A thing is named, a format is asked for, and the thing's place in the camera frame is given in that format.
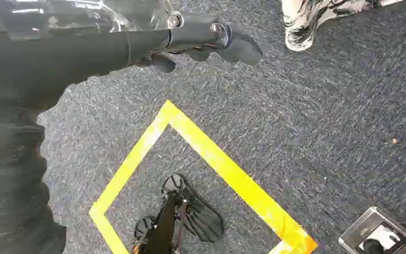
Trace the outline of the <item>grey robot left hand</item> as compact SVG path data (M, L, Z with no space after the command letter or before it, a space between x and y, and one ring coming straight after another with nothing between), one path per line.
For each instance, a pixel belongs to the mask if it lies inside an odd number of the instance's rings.
M64 90L126 67L175 68L170 54L259 62L249 35L174 1L0 1L0 112L45 111Z

